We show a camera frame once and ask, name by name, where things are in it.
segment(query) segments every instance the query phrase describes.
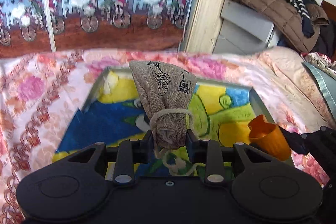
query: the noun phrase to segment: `light blue pillowcase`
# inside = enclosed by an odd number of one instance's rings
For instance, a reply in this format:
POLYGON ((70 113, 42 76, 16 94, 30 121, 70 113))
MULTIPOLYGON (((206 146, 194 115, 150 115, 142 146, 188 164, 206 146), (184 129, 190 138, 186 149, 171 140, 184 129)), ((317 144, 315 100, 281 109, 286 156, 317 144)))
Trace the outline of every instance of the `light blue pillowcase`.
POLYGON ((332 116, 336 119, 336 80, 308 62, 303 64, 313 74, 332 116))

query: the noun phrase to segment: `floral bed sheet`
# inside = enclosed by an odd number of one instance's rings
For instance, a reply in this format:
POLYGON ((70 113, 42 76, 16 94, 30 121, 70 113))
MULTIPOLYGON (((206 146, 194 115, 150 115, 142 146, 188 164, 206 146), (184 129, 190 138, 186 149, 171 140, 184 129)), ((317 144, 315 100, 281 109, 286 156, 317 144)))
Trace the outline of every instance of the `floral bed sheet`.
MULTIPOLYGON (((130 60, 167 62, 198 77, 253 86, 275 122, 290 132, 336 127, 302 59, 287 48, 253 56, 98 49, 0 60, 1 224, 23 220, 15 195, 19 181, 51 163, 95 79, 106 66, 128 67, 130 60)), ((292 158, 321 185, 329 180, 311 155, 292 152, 292 158)))

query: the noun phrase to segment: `yellow painted area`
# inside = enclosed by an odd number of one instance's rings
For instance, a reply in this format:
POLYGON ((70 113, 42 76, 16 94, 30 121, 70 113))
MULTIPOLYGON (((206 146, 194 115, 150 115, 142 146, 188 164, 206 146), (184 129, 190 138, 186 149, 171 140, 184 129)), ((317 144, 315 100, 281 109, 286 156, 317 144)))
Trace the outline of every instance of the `yellow painted area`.
POLYGON ((133 79, 119 78, 118 83, 111 89, 111 94, 104 94, 104 88, 100 88, 98 101, 104 104, 124 102, 138 98, 138 91, 133 79))
POLYGON ((104 80, 105 81, 103 84, 103 94, 111 94, 111 91, 119 83, 119 76, 113 71, 110 71, 104 80))
POLYGON ((52 157, 52 162, 55 162, 55 161, 58 161, 58 160, 61 160, 63 158, 65 158, 66 156, 69 156, 70 153, 68 152, 59 152, 59 153, 55 153, 52 157))
POLYGON ((208 115, 216 113, 223 109, 219 103, 219 97, 224 95, 226 88, 224 86, 200 85, 196 94, 202 100, 208 115))
MULTIPOLYGON (((239 106, 232 107, 229 109, 223 109, 213 115, 209 115, 210 118, 210 130, 208 138, 219 141, 219 129, 223 124, 235 124, 240 122, 250 122, 255 117, 254 111, 250 103, 239 106)), ((234 127, 235 132, 232 134, 240 133, 241 128, 239 126, 234 127)))
POLYGON ((248 122, 223 123, 219 126, 219 140, 222 145, 233 147, 235 142, 249 144, 250 129, 248 122))

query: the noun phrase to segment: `drawstring rope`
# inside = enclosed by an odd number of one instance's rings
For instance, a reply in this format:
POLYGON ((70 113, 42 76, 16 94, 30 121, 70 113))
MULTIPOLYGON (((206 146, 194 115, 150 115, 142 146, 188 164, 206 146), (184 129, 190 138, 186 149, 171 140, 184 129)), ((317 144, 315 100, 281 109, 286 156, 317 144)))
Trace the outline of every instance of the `drawstring rope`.
POLYGON ((171 152, 171 149, 163 148, 161 151, 159 151, 158 145, 156 143, 156 137, 157 137, 156 123, 161 116, 167 115, 167 114, 186 114, 189 116, 189 129, 193 130, 193 127, 194 127, 194 115, 191 113, 191 111, 187 109, 169 108, 169 109, 163 109, 163 110, 160 110, 159 112, 154 113, 154 115, 152 116, 149 122, 149 126, 152 130, 152 134, 154 137, 155 158, 162 160, 163 165, 169 169, 169 173, 172 176, 189 176, 195 171, 197 164, 194 164, 193 167, 191 167, 190 170, 185 175, 179 175, 178 173, 175 172, 175 168, 174 168, 175 165, 171 165, 167 163, 167 157, 168 157, 168 154, 171 152))

